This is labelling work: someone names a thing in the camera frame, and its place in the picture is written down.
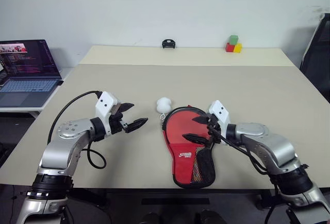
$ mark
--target black cable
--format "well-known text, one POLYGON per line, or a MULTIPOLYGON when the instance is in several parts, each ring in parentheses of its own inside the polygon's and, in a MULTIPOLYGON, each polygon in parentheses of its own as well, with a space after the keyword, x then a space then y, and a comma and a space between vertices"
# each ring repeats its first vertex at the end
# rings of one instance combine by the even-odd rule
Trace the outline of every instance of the black cable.
MULTIPOLYGON (((55 125, 58 121, 58 119, 60 118, 60 116, 63 114, 63 112, 73 103, 75 102, 76 100, 82 98, 83 96, 86 96, 88 94, 92 94, 92 93, 95 93, 97 98, 100 98, 102 92, 101 91, 88 91, 88 92, 85 92, 83 94, 80 94, 79 96, 75 97, 73 100, 71 100, 68 104, 66 104, 66 106, 64 106, 64 108, 59 112, 59 114, 57 114, 55 120, 53 121, 53 124, 51 126, 51 129, 49 131, 49 134, 48 134, 48 140, 47 140, 47 144, 50 143, 51 139, 52 139, 52 134, 53 134, 53 131, 54 131, 54 128, 55 128, 55 125)), ((88 143, 88 147, 87 149, 83 149, 82 151, 87 151, 87 159, 88 159, 88 162, 94 167, 94 168, 97 168, 97 169, 103 169, 106 167, 107 165, 107 162, 105 160, 105 158, 103 157, 103 155, 101 155, 99 152, 95 151, 95 150, 92 150, 90 149, 91 148, 91 144, 92 144, 92 141, 90 141, 88 143), (91 156, 90 156, 90 153, 95 153, 97 154, 98 156, 101 157, 101 159, 103 160, 104 162, 104 165, 103 166, 97 166, 96 164, 93 163, 92 159, 91 159, 91 156)))
POLYGON ((65 110, 66 110, 66 109, 67 109, 67 108, 68 108, 73 102, 75 102, 76 100, 78 100, 78 99, 80 99, 80 98, 82 98, 83 96, 86 96, 86 95, 88 95, 88 94, 92 94, 92 93, 95 93, 95 94, 97 95, 98 98, 99 98, 99 97, 101 96, 101 94, 102 94, 101 91, 88 91, 88 92, 85 92, 85 93, 83 93, 83 94, 81 94, 81 95, 75 97, 73 100, 71 100, 70 102, 68 102, 68 103, 66 104, 66 106, 64 106, 64 108, 63 108, 63 109, 59 112, 59 114, 56 116, 56 118, 55 118, 55 120, 54 120, 54 122, 53 122, 53 124, 52 124, 52 126, 51 126, 51 130, 49 131, 49 134, 48 134, 47 144, 50 143, 50 141, 51 141, 51 139, 52 139, 52 134, 53 134, 53 131, 54 131, 55 125, 56 125, 58 119, 60 118, 60 116, 63 114, 63 112, 64 112, 64 111, 65 111, 65 110))
POLYGON ((15 186, 12 185, 12 204, 11 204, 11 214, 9 219, 9 224, 11 224, 12 217, 14 215, 14 202, 15 202, 15 186))
POLYGON ((209 129, 213 132, 213 134, 217 135, 220 140, 223 140, 229 146, 235 148, 237 151, 239 151, 239 152, 245 154, 247 157, 249 157, 251 162, 252 162, 252 165, 256 168, 256 170, 260 174, 262 174, 262 175, 268 174, 267 169, 259 163, 259 161, 250 153, 249 150, 245 151, 244 149, 242 149, 242 148, 238 147, 237 145, 233 144, 231 141, 227 140, 225 137, 223 137, 221 134, 219 134, 219 132, 214 127, 209 126, 209 129))
POLYGON ((266 171, 266 169, 264 169, 264 171, 262 171, 261 169, 263 169, 263 168, 260 168, 259 165, 256 164, 256 163, 252 160, 251 157, 253 157, 253 156, 252 156, 252 154, 251 154, 251 151, 250 151, 249 149, 246 149, 246 151, 247 151, 248 154, 250 155, 250 156, 249 156, 250 161, 251 161, 253 167, 257 170, 257 172, 259 172, 261 175, 268 175, 268 172, 266 171))
POLYGON ((71 218, 71 224, 74 224, 73 215, 72 215, 72 213, 71 213, 71 211, 70 211, 70 209, 69 209, 69 206, 67 205, 65 209, 67 210, 68 214, 70 215, 70 218, 71 218))
POLYGON ((71 220, 69 218, 69 212, 68 212, 67 208, 64 209, 63 216, 64 216, 64 219, 66 220, 67 224, 72 224, 71 220))
POLYGON ((94 167, 94 168, 96 168, 96 169, 103 169, 103 168, 105 168, 105 167, 107 166, 107 161, 105 160, 105 158, 103 157, 103 155, 101 155, 99 152, 97 152, 97 151, 91 149, 91 145, 92 145, 92 141, 90 141, 90 142, 88 143, 87 149, 86 149, 86 148, 82 149, 82 151, 87 151, 87 159, 88 159, 88 162, 91 164, 92 167, 94 167), (99 157, 101 157, 101 159, 103 160, 103 163, 104 163, 103 166, 97 166, 96 164, 94 164, 94 162, 93 162, 92 159, 91 159, 91 154, 90 154, 90 152, 95 153, 95 154, 97 154, 99 157))
MULTIPOLYGON (((278 196, 278 188, 277 188, 277 184, 274 184, 274 190, 275 190, 275 196, 277 197, 277 196, 278 196)), ((268 221, 269 221, 271 215, 273 214, 273 211, 274 211, 275 207, 276 207, 276 203, 274 203, 274 204, 270 207, 270 209, 269 209, 269 211, 268 211, 268 213, 267 213, 267 216, 266 216, 266 218, 265 218, 265 224, 268 224, 268 221)))

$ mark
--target laptop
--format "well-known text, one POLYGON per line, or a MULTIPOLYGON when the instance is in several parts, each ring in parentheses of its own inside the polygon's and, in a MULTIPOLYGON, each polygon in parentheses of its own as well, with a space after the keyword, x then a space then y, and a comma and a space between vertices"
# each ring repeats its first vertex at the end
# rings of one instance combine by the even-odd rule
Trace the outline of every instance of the laptop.
POLYGON ((45 40, 0 41, 0 107, 41 107, 61 76, 45 40))

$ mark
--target white ball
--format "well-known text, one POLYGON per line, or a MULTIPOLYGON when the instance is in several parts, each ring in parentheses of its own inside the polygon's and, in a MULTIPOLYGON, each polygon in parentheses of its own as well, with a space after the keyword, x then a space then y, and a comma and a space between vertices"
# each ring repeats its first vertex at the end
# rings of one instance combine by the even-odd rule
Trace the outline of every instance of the white ball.
POLYGON ((159 103, 166 103, 166 104, 172 104, 172 101, 169 98, 166 97, 162 97, 160 99, 157 100, 157 105, 159 103))
POLYGON ((168 98, 161 98, 157 101, 157 112, 158 113, 168 113, 171 111, 171 104, 172 104, 172 101, 168 98))

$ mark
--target white wall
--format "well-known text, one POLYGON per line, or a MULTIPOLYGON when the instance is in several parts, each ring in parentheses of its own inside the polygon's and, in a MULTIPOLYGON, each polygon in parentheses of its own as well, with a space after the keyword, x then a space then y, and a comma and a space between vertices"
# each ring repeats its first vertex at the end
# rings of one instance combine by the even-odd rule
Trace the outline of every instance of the white wall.
POLYGON ((93 44, 281 47, 299 65, 330 0, 0 0, 0 40, 46 39, 62 66, 93 44))

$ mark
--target beige tabletop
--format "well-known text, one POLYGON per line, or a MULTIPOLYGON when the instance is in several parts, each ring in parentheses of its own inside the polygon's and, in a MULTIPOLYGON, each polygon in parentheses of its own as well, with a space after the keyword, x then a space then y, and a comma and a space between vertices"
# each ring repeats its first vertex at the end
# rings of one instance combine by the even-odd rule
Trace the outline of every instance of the beige tabletop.
POLYGON ((93 46, 79 64, 156 66, 293 66, 279 48, 243 49, 228 53, 223 48, 93 46))
MULTIPOLYGON (((127 122, 148 117, 130 134, 118 133, 95 142, 108 165, 92 168, 82 152, 74 175, 75 187, 178 188, 172 179, 172 158, 163 139, 156 101, 172 99, 172 107, 188 104, 206 110, 220 100, 232 123, 260 122, 294 145, 312 180, 330 186, 330 105, 294 66, 146 66, 78 65, 29 128, 0 169, 0 183, 30 185, 51 123, 62 107, 89 90, 109 91, 135 107, 124 113, 127 122)), ((74 103, 58 124, 93 118, 95 96, 74 103)), ((271 188, 249 159, 228 146, 216 145, 213 159, 217 178, 209 188, 271 188)))

